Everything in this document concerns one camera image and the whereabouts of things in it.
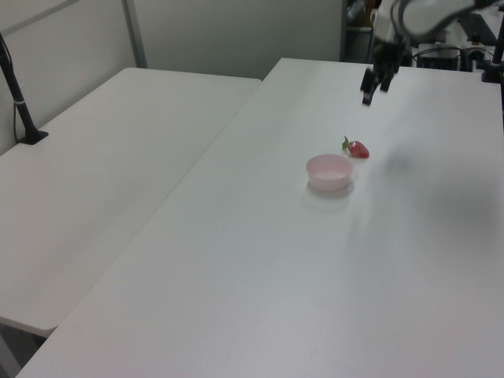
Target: black pole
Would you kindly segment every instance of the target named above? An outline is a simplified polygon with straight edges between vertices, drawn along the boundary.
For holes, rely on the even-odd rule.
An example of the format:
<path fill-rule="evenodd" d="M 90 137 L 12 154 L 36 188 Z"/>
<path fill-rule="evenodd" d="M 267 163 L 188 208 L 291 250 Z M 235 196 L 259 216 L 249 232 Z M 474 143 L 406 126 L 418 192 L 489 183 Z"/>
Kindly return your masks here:
<path fill-rule="evenodd" d="M 485 71 L 481 75 L 481 81 L 484 81 L 485 83 L 501 82 L 501 61 L 503 51 L 504 51 L 504 18 L 502 19 L 501 28 L 498 31 L 494 56 L 492 57 L 491 62 L 486 65 Z"/>
<path fill-rule="evenodd" d="M 24 138 L 20 139 L 20 143 L 36 144 L 49 134 L 47 132 L 41 132 L 33 124 L 32 116 L 30 116 L 23 94 L 17 83 L 16 76 L 14 75 L 13 63 L 10 60 L 9 50 L 2 37 L 2 33 L 0 33 L 0 65 L 2 66 L 3 75 L 6 78 L 10 93 L 13 96 L 14 104 L 16 104 L 17 112 L 23 121 L 25 133 Z"/>

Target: equipment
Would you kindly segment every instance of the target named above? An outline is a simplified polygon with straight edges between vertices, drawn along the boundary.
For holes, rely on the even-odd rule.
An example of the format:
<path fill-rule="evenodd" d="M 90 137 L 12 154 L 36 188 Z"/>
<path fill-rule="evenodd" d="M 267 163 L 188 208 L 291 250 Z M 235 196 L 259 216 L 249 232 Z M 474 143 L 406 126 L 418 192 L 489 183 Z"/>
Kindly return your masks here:
<path fill-rule="evenodd" d="M 374 65 L 366 69 L 362 80 L 362 103 L 371 105 L 378 87 L 388 91 L 411 39 L 428 42 L 458 17 L 495 2 L 497 0 L 383 0 L 374 21 Z"/>
<path fill-rule="evenodd" d="M 492 31 L 488 27 L 488 24 L 480 14 L 465 14 L 464 16 L 460 17 L 459 22 L 469 40 L 472 41 L 475 35 L 479 35 L 480 42 L 485 46 L 495 46 L 495 44 L 497 43 L 495 34 L 492 33 Z"/>

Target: floor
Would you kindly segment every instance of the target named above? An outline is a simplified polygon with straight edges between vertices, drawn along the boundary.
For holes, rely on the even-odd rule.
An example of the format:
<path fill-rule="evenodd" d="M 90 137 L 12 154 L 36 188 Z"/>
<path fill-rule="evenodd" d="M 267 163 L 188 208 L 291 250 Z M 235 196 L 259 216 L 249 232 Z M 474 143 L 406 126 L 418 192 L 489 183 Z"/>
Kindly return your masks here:
<path fill-rule="evenodd" d="M 44 341 L 31 333 L 0 325 L 0 378 L 14 378 Z"/>

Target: white table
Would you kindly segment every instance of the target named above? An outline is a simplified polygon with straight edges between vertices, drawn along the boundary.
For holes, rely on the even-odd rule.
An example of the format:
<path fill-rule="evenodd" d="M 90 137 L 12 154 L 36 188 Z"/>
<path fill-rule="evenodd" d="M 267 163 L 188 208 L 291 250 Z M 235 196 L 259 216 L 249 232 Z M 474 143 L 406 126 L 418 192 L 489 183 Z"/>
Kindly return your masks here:
<path fill-rule="evenodd" d="M 49 335 L 260 81 L 126 69 L 0 157 L 0 323 Z"/>
<path fill-rule="evenodd" d="M 498 86 L 401 68 L 365 108 L 364 71 L 282 60 L 19 377 L 500 376 Z M 370 159 L 310 190 L 343 135 Z"/>

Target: cable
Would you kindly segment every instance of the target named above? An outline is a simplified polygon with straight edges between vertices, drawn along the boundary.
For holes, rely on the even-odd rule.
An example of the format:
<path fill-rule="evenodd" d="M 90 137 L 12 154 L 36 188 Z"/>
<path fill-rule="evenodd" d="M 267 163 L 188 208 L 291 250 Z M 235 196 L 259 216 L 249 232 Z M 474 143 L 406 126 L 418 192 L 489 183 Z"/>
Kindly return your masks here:
<path fill-rule="evenodd" d="M 399 0 L 396 0 L 396 2 L 394 2 L 394 4 L 392 4 L 392 6 L 391 6 L 391 21 L 392 21 L 392 26 L 394 27 L 394 32 L 395 32 L 396 37 L 398 35 L 401 35 L 401 33 L 399 33 L 399 29 L 397 28 L 397 24 L 395 23 L 395 19 L 394 19 L 394 8 L 398 3 L 399 3 Z"/>
<path fill-rule="evenodd" d="M 374 27 L 371 27 L 371 35 L 369 36 L 369 44 L 368 44 L 368 53 L 365 56 L 365 62 L 366 63 L 371 63 L 369 61 L 369 58 L 371 57 L 371 50 L 372 50 L 372 40 L 374 39 Z"/>
<path fill-rule="evenodd" d="M 462 49 L 460 49 L 458 47 L 455 47 L 455 46 L 433 47 L 431 49 L 422 50 L 419 53 L 414 54 L 412 56 L 412 58 L 414 59 L 415 57 L 420 57 L 421 55 L 424 55 L 424 54 L 433 53 L 433 52 L 442 51 L 442 50 L 457 50 L 457 51 L 461 51 Z"/>
<path fill-rule="evenodd" d="M 16 104 L 13 104 L 13 108 L 14 108 L 14 116 L 13 116 L 13 119 L 14 119 L 14 139 L 16 140 L 16 143 L 19 143 L 19 140 L 17 139 L 17 132 L 16 132 Z"/>

